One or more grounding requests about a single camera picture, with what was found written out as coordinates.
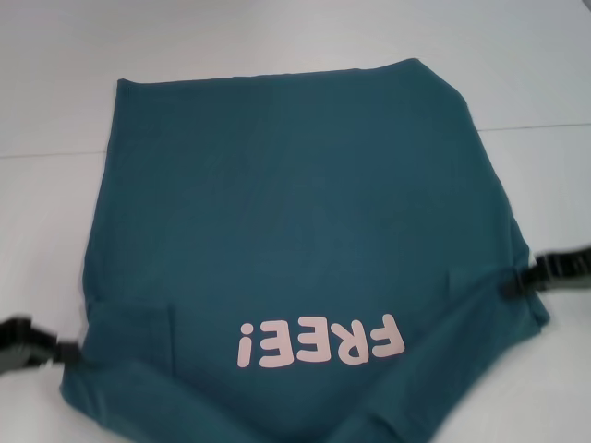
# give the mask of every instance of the white surface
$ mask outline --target white surface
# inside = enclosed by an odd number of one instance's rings
[[[580,0],[0,0],[0,318],[28,312],[79,336],[82,257],[121,77],[419,57],[468,100],[532,248],[591,243],[591,126],[489,131],[590,123],[590,42]],[[591,441],[591,293],[545,301],[542,337],[490,371],[437,443]],[[58,369],[0,377],[0,441],[122,441],[66,407],[59,380]]]

